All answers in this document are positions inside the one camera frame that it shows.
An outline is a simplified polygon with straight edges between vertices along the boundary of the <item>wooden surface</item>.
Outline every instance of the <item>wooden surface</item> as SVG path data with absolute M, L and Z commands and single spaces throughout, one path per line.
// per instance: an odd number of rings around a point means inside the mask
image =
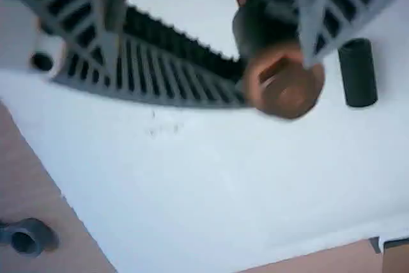
M 368 240 L 271 263 L 242 273 L 381 273 L 382 255 Z
M 0 246 L 1 273 L 115 272 L 1 103 L 0 178 L 0 220 L 15 222 L 35 217 L 59 237 L 58 249 L 37 258 Z

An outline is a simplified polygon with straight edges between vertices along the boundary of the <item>black post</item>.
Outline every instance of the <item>black post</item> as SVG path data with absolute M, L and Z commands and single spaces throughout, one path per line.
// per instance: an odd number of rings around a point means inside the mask
M 378 100 L 371 42 L 366 38 L 349 41 L 338 50 L 346 104 L 367 107 Z

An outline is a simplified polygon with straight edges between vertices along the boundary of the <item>black cylinder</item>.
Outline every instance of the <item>black cylinder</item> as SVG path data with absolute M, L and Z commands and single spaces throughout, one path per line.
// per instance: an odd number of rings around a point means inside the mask
M 240 57 L 246 62 L 261 50 L 297 37 L 297 25 L 273 19 L 265 7 L 248 1 L 233 19 L 233 34 Z
M 338 50 L 346 104 L 367 107 L 378 100 L 371 42 L 366 38 L 349 41 Z
M 0 243 L 10 244 L 19 254 L 37 257 L 44 250 L 55 249 L 56 234 L 38 219 L 24 219 L 13 224 L 0 224 Z

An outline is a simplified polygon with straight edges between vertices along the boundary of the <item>white surface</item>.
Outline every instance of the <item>white surface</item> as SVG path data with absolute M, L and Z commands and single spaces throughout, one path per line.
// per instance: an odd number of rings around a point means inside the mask
M 233 54 L 232 1 L 141 6 Z M 364 31 L 380 92 L 365 110 L 345 106 L 336 55 L 318 106 L 293 123 L 106 100 L 9 70 L 0 97 L 120 273 L 246 269 L 407 228 L 407 2 Z M 0 2 L 0 60 L 18 68 L 33 17 L 11 6 Z

